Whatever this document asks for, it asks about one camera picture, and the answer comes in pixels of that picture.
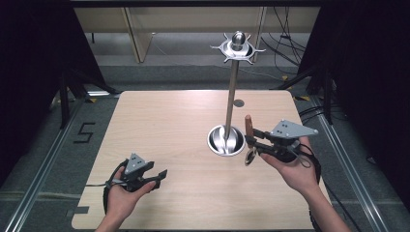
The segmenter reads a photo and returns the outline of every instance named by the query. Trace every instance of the wooden table top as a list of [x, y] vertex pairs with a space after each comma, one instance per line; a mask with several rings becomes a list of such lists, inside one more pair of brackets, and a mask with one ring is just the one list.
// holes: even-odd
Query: wooden table top
[[[144, 177], [167, 177], [161, 187], [137, 203], [122, 229], [272, 230], [311, 229], [308, 204], [277, 171], [255, 158], [245, 166], [248, 146], [239, 155], [221, 157], [207, 143], [210, 130], [225, 124], [228, 91], [124, 92], [112, 115], [87, 185], [102, 184], [117, 165], [137, 153], [154, 161]], [[237, 90], [232, 126], [271, 131], [281, 120], [301, 124], [287, 91]], [[320, 183], [326, 196], [327, 191]], [[85, 187], [73, 227], [95, 229], [103, 219], [103, 187]]]

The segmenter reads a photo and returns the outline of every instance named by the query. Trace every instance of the metal base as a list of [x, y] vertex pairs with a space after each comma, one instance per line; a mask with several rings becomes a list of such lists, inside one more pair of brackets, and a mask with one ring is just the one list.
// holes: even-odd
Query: metal base
[[225, 140], [225, 125], [219, 125], [211, 129], [208, 134], [208, 146], [211, 150], [222, 157], [238, 155], [245, 148], [244, 134], [235, 127], [230, 128], [229, 137]]

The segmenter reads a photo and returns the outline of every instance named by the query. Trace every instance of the black tape mark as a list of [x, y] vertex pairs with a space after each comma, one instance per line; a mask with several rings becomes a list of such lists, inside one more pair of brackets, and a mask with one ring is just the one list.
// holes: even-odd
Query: black tape mark
[[79, 129], [78, 135], [80, 135], [80, 134], [88, 135], [88, 138], [85, 141], [75, 141], [74, 143], [89, 143], [90, 142], [90, 139], [91, 139], [91, 136], [93, 136], [93, 133], [92, 132], [83, 132], [82, 131], [86, 125], [96, 125], [96, 123], [83, 123], [81, 125], [81, 128]]

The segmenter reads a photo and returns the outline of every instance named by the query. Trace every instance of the silver ball knob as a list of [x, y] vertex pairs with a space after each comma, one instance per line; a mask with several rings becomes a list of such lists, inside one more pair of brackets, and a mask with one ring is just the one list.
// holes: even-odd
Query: silver ball knob
[[235, 32], [235, 34], [232, 36], [232, 49], [235, 51], [242, 50], [242, 45], [245, 43], [246, 39], [247, 38], [245, 37], [245, 33], [241, 31]]

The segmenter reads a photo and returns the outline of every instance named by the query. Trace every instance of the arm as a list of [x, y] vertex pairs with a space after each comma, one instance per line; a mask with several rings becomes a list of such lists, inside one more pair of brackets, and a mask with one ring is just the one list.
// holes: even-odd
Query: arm
[[[300, 141], [310, 147], [307, 137], [301, 137]], [[302, 151], [309, 154], [307, 148], [302, 147]], [[284, 163], [267, 154], [261, 154], [260, 157], [280, 173], [288, 186], [304, 197], [323, 231], [350, 231], [317, 185], [313, 165], [306, 168], [298, 159]]]
[[[123, 166], [117, 171], [115, 174], [116, 179], [121, 178], [124, 168]], [[150, 192], [155, 184], [155, 182], [150, 182], [135, 192], [128, 192], [121, 186], [113, 186], [108, 195], [106, 215], [96, 231], [116, 231], [120, 228], [124, 220], [132, 213], [139, 198]]]

